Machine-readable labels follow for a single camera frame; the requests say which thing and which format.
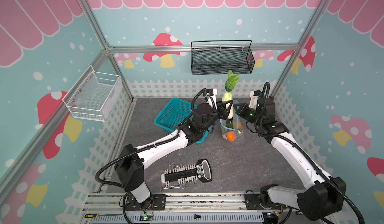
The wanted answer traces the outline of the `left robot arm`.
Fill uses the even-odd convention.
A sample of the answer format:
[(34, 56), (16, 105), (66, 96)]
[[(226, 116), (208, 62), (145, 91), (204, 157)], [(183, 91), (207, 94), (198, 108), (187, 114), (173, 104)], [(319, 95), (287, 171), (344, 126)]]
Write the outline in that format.
[[(205, 132), (213, 130), (217, 120), (225, 120), (231, 112), (234, 102), (219, 101), (216, 104), (199, 104), (174, 132), (150, 144), (124, 147), (119, 158), (107, 163), (95, 174), (95, 180), (104, 185), (116, 186), (131, 194), (142, 210), (148, 209), (153, 203), (153, 195), (145, 183), (145, 169), (168, 154), (186, 148), (203, 138)], [(115, 166), (120, 182), (102, 180), (100, 175), (109, 167)]]

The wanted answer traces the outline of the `orange toy tomato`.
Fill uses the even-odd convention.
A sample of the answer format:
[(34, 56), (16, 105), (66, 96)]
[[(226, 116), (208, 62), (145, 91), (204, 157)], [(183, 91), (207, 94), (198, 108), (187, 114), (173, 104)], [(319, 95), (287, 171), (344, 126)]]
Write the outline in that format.
[(234, 142), (237, 138), (235, 132), (228, 132), (225, 134), (225, 136), (229, 142)]

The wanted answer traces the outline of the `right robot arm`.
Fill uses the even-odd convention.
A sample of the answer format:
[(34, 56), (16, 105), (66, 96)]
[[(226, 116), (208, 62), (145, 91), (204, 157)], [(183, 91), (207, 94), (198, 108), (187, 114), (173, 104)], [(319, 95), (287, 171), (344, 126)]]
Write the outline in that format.
[(346, 195), (346, 183), (340, 177), (333, 178), (327, 171), (300, 147), (288, 128), (275, 119), (268, 108), (250, 108), (246, 103), (234, 105), (236, 114), (247, 124), (254, 125), (253, 133), (266, 139), (285, 158), (303, 183), (304, 189), (290, 189), (279, 185), (267, 186), (266, 197), (272, 203), (287, 205), (301, 211), (311, 220), (326, 219), (343, 208), (347, 203), (355, 213), (360, 224), (364, 217), (353, 201)]

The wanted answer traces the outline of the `clear zip top bag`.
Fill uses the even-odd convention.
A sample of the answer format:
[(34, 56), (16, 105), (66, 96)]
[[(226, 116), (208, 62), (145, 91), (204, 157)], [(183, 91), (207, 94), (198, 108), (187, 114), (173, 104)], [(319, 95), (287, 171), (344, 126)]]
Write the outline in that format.
[(220, 120), (222, 137), (226, 141), (228, 141), (228, 140), (227, 140), (225, 134), (228, 132), (235, 132), (236, 137), (237, 137), (234, 142), (230, 142), (230, 143), (240, 144), (244, 141), (244, 139), (245, 139), (244, 138), (244, 127), (242, 124), (242, 127), (238, 128), (238, 122), (241, 122), (241, 124), (242, 124), (241, 118), (235, 113), (235, 109), (234, 109), (234, 116), (232, 119)]

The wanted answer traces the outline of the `teal plastic basket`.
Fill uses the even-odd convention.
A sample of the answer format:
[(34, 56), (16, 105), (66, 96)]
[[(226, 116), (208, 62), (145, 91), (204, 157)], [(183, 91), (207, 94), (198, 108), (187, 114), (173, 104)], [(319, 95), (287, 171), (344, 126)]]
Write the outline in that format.
[(185, 134), (193, 134), (193, 113), (191, 103), (179, 98), (172, 98), (159, 112), (154, 120), (154, 124), (168, 133), (173, 133), (178, 128)]

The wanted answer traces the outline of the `white green toy cabbage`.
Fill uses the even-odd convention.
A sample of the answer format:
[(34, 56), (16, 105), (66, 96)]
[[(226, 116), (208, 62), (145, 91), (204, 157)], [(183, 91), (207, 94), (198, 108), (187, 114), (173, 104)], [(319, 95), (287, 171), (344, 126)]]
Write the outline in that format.
[[(228, 71), (228, 79), (225, 83), (226, 92), (224, 93), (224, 95), (222, 97), (222, 101), (233, 100), (232, 91), (237, 86), (239, 79), (240, 79), (239, 74), (234, 74), (231, 70)], [(231, 108), (226, 108), (226, 110), (228, 112), (231, 111), (233, 113), (233, 116), (234, 116), (233, 106)]]

